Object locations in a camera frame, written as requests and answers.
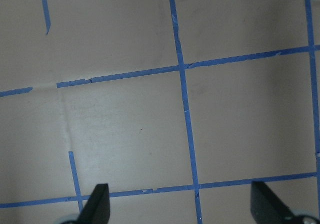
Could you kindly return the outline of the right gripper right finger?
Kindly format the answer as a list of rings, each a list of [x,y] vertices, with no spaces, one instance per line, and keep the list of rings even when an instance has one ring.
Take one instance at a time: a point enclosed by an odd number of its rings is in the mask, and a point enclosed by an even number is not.
[[[308,214],[295,214],[263,181],[253,181],[250,191],[250,211],[258,224],[319,223]]]

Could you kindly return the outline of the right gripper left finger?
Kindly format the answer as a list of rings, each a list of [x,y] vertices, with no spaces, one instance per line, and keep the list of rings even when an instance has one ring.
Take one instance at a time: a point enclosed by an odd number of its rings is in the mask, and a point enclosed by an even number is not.
[[[77,223],[107,224],[110,219],[108,184],[97,184],[77,218]]]

